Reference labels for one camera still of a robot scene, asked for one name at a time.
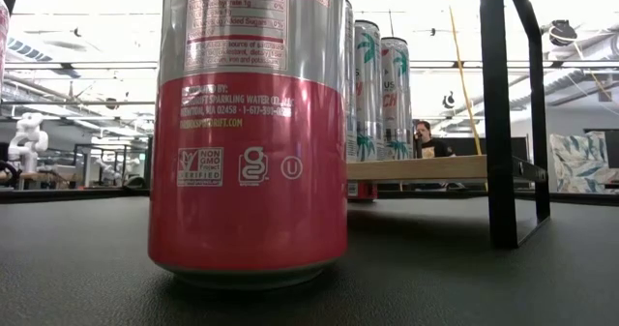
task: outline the person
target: person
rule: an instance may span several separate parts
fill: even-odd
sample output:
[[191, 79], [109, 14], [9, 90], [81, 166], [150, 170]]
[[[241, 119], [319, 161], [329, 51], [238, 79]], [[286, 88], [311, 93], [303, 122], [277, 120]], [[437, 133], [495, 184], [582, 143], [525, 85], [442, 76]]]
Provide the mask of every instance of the person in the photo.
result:
[[456, 156], [452, 148], [445, 142], [432, 138], [430, 124], [427, 121], [419, 121], [417, 123], [415, 136], [418, 141], [421, 141], [420, 157], [423, 159]]

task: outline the humanoid robot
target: humanoid robot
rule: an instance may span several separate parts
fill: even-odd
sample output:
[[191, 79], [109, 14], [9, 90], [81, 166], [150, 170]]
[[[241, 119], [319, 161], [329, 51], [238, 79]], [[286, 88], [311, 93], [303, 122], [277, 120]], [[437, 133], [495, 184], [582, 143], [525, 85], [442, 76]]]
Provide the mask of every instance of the humanoid robot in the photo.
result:
[[17, 121], [17, 132], [9, 143], [9, 162], [22, 172], [37, 172], [39, 152], [47, 150], [49, 137], [41, 130], [41, 113], [24, 113]]

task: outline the wooden shelf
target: wooden shelf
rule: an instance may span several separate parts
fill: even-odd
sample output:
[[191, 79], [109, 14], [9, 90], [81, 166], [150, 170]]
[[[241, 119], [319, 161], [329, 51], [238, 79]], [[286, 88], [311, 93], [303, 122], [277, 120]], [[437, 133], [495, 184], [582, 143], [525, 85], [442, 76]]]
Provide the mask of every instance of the wooden shelf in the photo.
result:
[[362, 162], [347, 165], [350, 181], [484, 180], [486, 156]]

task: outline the aluminum can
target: aluminum can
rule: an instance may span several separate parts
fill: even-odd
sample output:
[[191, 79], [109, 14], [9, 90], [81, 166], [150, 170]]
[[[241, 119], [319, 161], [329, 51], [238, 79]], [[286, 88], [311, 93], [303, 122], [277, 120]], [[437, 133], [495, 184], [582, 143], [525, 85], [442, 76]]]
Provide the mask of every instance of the aluminum can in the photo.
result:
[[380, 42], [383, 74], [385, 159], [413, 158], [408, 44], [396, 37]]
[[7, 42], [9, 39], [9, 24], [11, 16], [9, 9], [0, 0], [0, 98], [2, 98], [2, 83], [4, 81], [4, 62], [7, 54]]
[[357, 161], [382, 161], [384, 141], [380, 31], [371, 21], [355, 21], [355, 77]]
[[352, 5], [346, 0], [344, 6], [344, 110], [346, 112], [346, 161], [357, 161], [357, 100], [355, 97], [355, 19]]
[[346, 249], [344, 0], [163, 0], [149, 255], [303, 282]]

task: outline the yellow rope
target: yellow rope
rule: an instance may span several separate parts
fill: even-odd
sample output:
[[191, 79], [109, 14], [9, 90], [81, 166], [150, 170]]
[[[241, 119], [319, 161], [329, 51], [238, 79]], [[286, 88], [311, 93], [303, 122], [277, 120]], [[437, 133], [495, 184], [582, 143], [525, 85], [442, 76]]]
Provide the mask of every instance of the yellow rope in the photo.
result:
[[475, 138], [475, 148], [477, 150], [477, 155], [482, 155], [482, 146], [480, 144], [480, 136], [477, 134], [477, 128], [475, 127], [475, 122], [473, 120], [473, 110], [471, 109], [471, 102], [468, 100], [468, 92], [466, 91], [466, 84], [464, 83], [464, 69], [462, 68], [462, 60], [460, 59], [460, 46], [457, 43], [457, 32], [456, 32], [456, 20], [454, 18], [454, 10], [452, 9], [452, 0], [447, 0], [449, 3], [449, 17], [452, 22], [452, 34], [454, 35], [454, 44], [456, 45], [456, 58], [457, 58], [457, 69], [460, 73], [460, 83], [462, 84], [462, 93], [464, 93], [464, 99], [466, 100], [466, 111], [468, 112], [468, 120], [471, 124], [471, 129], [473, 130], [473, 137]]

